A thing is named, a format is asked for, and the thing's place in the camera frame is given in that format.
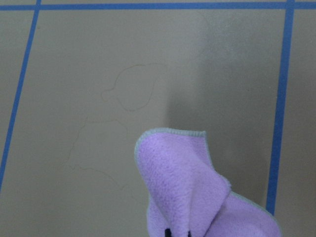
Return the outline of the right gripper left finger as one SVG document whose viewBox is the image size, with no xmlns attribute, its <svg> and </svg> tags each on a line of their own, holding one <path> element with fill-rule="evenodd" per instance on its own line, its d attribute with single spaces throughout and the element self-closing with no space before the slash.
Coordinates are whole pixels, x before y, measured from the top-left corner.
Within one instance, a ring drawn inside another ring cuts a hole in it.
<svg viewBox="0 0 316 237">
<path fill-rule="evenodd" d="M 165 237 L 171 237 L 171 230 L 170 229 L 165 229 L 164 233 L 165 233 Z"/>
</svg>

